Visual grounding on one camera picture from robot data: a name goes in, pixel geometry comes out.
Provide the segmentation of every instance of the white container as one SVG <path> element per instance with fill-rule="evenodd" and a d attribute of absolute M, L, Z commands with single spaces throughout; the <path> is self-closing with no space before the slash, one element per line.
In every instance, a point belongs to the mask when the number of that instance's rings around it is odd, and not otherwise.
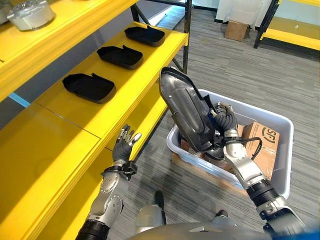
<path fill-rule="evenodd" d="M 231 98 L 200 89 L 202 96 L 209 95 L 212 103 L 219 101 L 226 102 L 232 105 L 233 110 L 242 117 L 238 117 L 238 123 L 247 125 L 255 119 L 260 124 L 263 124 L 271 129 L 274 129 L 280 134 L 279 143 L 276 151 L 276 158 L 271 177 L 271 183 L 279 195 L 285 199 L 290 194 L 290 177 L 291 177 L 291 161 L 292 161 L 292 146 L 294 137 L 294 125 L 286 117 L 279 114 L 263 110 L 259 107 L 252 106 Z M 180 156 L 180 158 L 190 164 L 196 165 L 206 172 L 230 182 L 233 186 L 243 189 L 240 182 L 232 173 L 221 169 L 199 157 L 180 148 L 178 142 L 179 129 L 177 125 L 171 129 L 166 138 L 166 144 L 169 149 Z"/>

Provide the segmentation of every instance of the black plastic tray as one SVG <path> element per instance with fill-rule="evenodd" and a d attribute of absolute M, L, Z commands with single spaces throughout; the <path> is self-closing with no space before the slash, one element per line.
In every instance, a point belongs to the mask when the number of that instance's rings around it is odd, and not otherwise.
<path fill-rule="evenodd" d="M 83 73 L 72 74 L 63 79 L 64 87 L 78 97 L 103 104 L 116 93 L 116 86 L 112 81 L 94 73 L 88 76 Z"/>
<path fill-rule="evenodd" d="M 147 28 L 135 26 L 124 30 L 127 38 L 153 47 L 161 46 L 165 41 L 165 33 L 147 25 Z"/>
<path fill-rule="evenodd" d="M 102 60 L 109 63 L 131 70 L 138 68 L 144 60 L 142 52 L 125 45 L 122 47 L 123 49 L 116 46 L 105 46 L 96 52 Z"/>

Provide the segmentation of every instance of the black cable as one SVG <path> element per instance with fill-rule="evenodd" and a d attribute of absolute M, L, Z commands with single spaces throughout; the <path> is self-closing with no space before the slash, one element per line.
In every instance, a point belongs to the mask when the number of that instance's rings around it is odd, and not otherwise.
<path fill-rule="evenodd" d="M 252 137 L 252 138 L 248 139 L 248 142 L 251 142 L 251 141 L 259 141 L 259 145 L 258 145 L 258 147 L 256 148 L 254 154 L 251 157 L 251 160 L 253 161 L 253 160 L 255 160 L 256 156 L 258 155 L 258 153 L 260 152 L 260 150 L 262 148 L 262 140 L 261 140 L 260 137 L 255 136 L 255 137 Z"/>
<path fill-rule="evenodd" d="M 248 142 L 252 142 L 252 141 L 259 141 L 258 147 L 256 148 L 254 154 L 251 157 L 251 160 L 255 160 L 256 156 L 258 155 L 258 153 L 260 152 L 261 148 L 262 148 L 262 140 L 260 137 L 255 136 L 255 137 L 251 137 L 248 139 L 241 139 L 239 137 L 226 137 L 225 138 L 225 145 L 229 145 L 229 144 L 234 144 L 234 143 L 241 143 L 241 144 L 246 144 Z"/>

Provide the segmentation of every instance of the yellow shelf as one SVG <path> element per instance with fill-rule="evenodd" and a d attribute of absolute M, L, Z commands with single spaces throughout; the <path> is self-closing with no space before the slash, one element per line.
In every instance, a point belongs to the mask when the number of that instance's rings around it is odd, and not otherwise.
<path fill-rule="evenodd" d="M 0 239 L 34 239 L 82 176 L 99 140 L 36 103 L 2 129 Z"/>
<path fill-rule="evenodd" d="M 320 50 L 320 27 L 291 19 L 274 17 L 263 38 Z"/>
<path fill-rule="evenodd" d="M 0 239 L 35 239 L 125 121 L 143 134 L 132 156 L 138 154 L 166 108 L 154 83 L 188 41 L 187 34 L 164 32 L 159 47 L 129 40 L 123 32 L 108 42 L 143 52 L 136 70 L 103 62 L 93 53 L 70 72 L 93 72 L 115 82 L 109 102 L 79 98 L 60 80 L 0 131 L 0 181 L 5 183 L 0 191 L 6 196 L 0 200 Z"/>
<path fill-rule="evenodd" d="M 36 31 L 0 26 L 0 101 L 138 0 L 53 0 L 56 18 Z"/>
<path fill-rule="evenodd" d="M 290 1 L 320 7 L 320 0 L 290 0 Z"/>
<path fill-rule="evenodd" d="M 137 22 L 133 22 L 127 27 L 134 26 L 147 27 L 145 24 Z M 165 32 L 165 41 L 159 47 L 130 40 L 123 30 L 105 44 L 105 46 L 117 47 L 126 45 L 142 52 L 143 64 L 135 70 L 128 70 L 104 62 L 94 52 L 68 73 L 87 75 L 95 73 L 114 82 L 116 94 L 109 102 L 96 104 L 82 99 L 68 92 L 63 86 L 62 79 L 40 96 L 36 102 L 103 139 L 106 144 L 117 129 L 122 127 L 122 121 L 130 115 L 149 91 L 159 77 L 162 67 L 167 66 L 179 49 L 187 44 L 187 34 L 166 29 L 161 30 Z"/>
<path fill-rule="evenodd" d="M 130 160 L 135 159 L 166 109 L 167 105 L 160 96 L 159 84 L 156 82 L 130 116 L 123 121 L 124 124 L 130 125 L 131 130 L 135 130 L 136 133 L 142 133 L 141 139 L 133 146 Z M 114 149 L 117 136 L 118 134 L 115 134 L 111 138 L 106 144 L 106 148 L 111 151 Z"/>
<path fill-rule="evenodd" d="M 160 96 L 158 84 L 154 84 L 145 95 L 131 115 L 124 121 L 130 124 L 136 132 L 142 133 L 142 138 L 134 145 L 131 153 L 133 160 L 139 150 L 148 139 L 154 126 L 166 110 L 166 103 Z M 113 148 L 116 136 L 108 143 L 108 148 Z M 89 213 L 90 206 L 99 192 L 101 173 L 112 163 L 112 152 L 104 148 L 101 154 L 93 162 L 88 171 L 73 188 L 55 215 L 48 222 L 39 235 L 39 239 L 45 240 L 70 240 L 75 239 L 79 229 L 83 225 Z"/>
<path fill-rule="evenodd" d="M 112 162 L 112 152 L 104 148 L 74 186 L 37 239 L 73 240 L 76 238 L 90 211 L 93 200 L 99 193 L 102 181 L 100 173 L 111 166 Z"/>

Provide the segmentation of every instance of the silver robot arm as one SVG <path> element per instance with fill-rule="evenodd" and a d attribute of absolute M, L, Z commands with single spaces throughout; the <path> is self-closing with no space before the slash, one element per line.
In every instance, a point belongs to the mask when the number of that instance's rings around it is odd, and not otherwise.
<path fill-rule="evenodd" d="M 104 170 L 100 191 L 91 205 L 76 240 L 106 240 L 109 229 L 118 219 L 123 209 L 124 195 L 128 190 L 128 181 L 138 170 L 133 161 L 129 161 L 133 145 L 141 138 L 141 133 L 128 134 L 130 127 L 125 125 L 116 140 L 112 151 L 113 165 Z"/>
<path fill-rule="evenodd" d="M 303 232 L 305 225 L 302 220 L 289 207 L 286 199 L 278 195 L 268 178 L 247 155 L 245 147 L 237 141 L 237 121 L 231 105 L 220 102 L 219 107 L 225 110 L 211 114 L 224 130 L 224 160 L 232 165 L 235 176 L 255 204 L 261 219 L 267 221 L 263 229 L 277 235 Z"/>

